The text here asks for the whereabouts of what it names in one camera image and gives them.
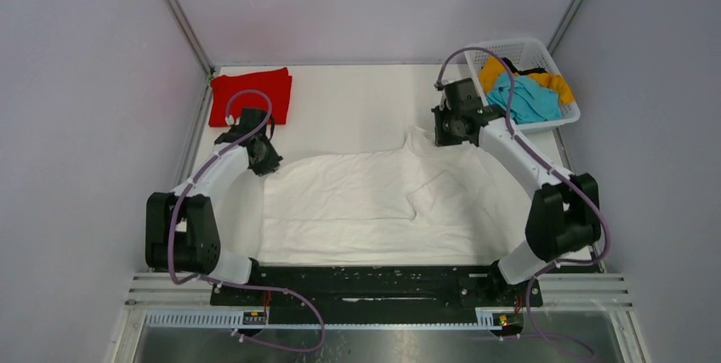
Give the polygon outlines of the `white t shirt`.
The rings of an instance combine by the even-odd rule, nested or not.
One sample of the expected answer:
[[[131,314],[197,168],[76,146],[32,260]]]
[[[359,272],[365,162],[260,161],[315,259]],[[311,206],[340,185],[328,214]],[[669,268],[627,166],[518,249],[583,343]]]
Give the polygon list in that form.
[[[277,265],[489,264],[524,240],[531,205],[491,155],[420,128],[398,150],[293,162],[264,187],[258,258]]]

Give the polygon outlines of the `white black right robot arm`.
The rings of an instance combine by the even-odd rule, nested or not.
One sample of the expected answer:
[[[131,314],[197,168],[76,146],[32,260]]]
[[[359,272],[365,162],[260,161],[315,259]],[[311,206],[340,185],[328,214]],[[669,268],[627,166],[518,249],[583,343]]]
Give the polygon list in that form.
[[[470,79],[438,81],[441,102],[433,108],[438,146],[468,142],[493,156],[531,199],[525,239],[491,265],[489,297],[508,305],[521,294],[522,282],[571,252],[598,241],[599,189],[587,173],[556,167],[499,105],[486,105]]]

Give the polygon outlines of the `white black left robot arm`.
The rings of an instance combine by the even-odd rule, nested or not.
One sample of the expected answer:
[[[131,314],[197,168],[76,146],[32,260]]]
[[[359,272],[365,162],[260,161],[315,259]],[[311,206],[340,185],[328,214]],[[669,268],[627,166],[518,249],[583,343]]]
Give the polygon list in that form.
[[[155,269],[232,282],[231,293],[256,303],[264,283],[252,274],[264,223],[264,181],[282,157],[267,112],[244,108],[213,142],[210,157],[185,182],[146,202],[145,262]]]

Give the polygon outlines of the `yellow t shirt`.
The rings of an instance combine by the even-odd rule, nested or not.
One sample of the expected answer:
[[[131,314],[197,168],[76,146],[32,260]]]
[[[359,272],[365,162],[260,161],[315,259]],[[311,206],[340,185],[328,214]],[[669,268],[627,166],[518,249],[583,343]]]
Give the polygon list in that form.
[[[559,96],[561,104],[570,104],[575,101],[570,85],[560,74],[551,74],[542,67],[518,70],[508,58],[503,58],[502,61],[515,76],[529,77],[539,86],[553,90]],[[503,73],[505,73],[505,69],[502,64],[493,57],[483,65],[478,78],[485,94],[491,91],[495,81]]]

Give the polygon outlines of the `turquoise t shirt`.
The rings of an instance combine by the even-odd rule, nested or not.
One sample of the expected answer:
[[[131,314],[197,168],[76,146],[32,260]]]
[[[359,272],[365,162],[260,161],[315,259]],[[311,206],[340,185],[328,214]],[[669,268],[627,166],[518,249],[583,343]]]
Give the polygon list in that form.
[[[508,104],[511,82],[503,73],[486,95],[488,102],[504,110],[510,108],[512,120],[518,124],[556,121],[563,117],[559,96],[549,88],[539,86],[529,77],[514,77],[514,95]]]

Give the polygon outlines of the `aluminium frame rail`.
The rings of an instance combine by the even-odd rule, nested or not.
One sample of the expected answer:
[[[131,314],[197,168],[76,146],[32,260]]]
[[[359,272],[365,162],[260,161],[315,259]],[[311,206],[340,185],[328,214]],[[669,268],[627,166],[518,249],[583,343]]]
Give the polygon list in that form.
[[[214,73],[214,66],[210,58],[207,55],[199,37],[196,35],[196,31],[192,27],[187,14],[184,11],[179,0],[162,0],[173,20],[175,21],[179,31],[190,47],[190,51],[193,53],[197,63],[202,68],[202,71],[207,77],[210,77]]]

